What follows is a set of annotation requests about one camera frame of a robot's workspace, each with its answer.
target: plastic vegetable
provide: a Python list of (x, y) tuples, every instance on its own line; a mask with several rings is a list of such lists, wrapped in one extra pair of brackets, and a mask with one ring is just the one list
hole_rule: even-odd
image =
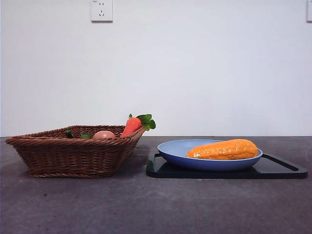
[(67, 138), (74, 138), (74, 135), (72, 134), (72, 131), (69, 130), (69, 129), (67, 129), (67, 130), (65, 131), (65, 134), (66, 134), (66, 137), (67, 137)]
[(258, 149), (254, 143), (245, 139), (233, 139), (197, 146), (191, 149), (186, 157), (229, 160), (251, 158), (257, 155)]
[(80, 138), (83, 138), (83, 139), (91, 139), (92, 137), (91, 137), (90, 134), (82, 134), (82, 135), (80, 136)]
[(130, 135), (131, 133), (139, 129), (141, 126), (143, 126), (146, 129), (146, 131), (154, 129), (156, 127), (156, 124), (155, 121), (152, 119), (152, 115), (146, 114), (133, 117), (132, 114), (129, 114), (129, 119), (120, 137), (126, 137)]

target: orange corn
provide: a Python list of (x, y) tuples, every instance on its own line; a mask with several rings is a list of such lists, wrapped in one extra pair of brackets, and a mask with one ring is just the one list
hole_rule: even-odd
[(229, 160), (251, 158), (257, 155), (258, 149), (254, 143), (245, 139), (233, 139), (197, 146), (191, 149), (186, 157)]

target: table surface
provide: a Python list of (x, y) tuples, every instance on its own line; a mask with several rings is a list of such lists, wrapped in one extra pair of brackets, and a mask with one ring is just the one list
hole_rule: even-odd
[[(143, 136), (111, 178), (32, 178), (1, 138), (2, 234), (310, 234), (312, 177), (160, 179), (148, 154), (176, 139)], [(312, 136), (244, 137), (268, 154), (312, 170)]]

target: wicker basket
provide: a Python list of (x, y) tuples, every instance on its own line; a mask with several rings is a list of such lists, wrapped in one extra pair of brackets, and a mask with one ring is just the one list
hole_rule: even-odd
[[(129, 136), (119, 137), (125, 126), (69, 126), (47, 132), (14, 136), (6, 140), (13, 145), (33, 177), (102, 178), (113, 176), (133, 153), (145, 131), (141, 127)], [(70, 129), (75, 136), (94, 135), (101, 130), (117, 138), (93, 140), (66, 138)]]

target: wall socket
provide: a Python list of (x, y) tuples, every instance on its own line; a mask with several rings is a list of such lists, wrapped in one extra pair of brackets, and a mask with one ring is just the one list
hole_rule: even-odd
[(113, 22), (113, 0), (91, 0), (91, 22)]

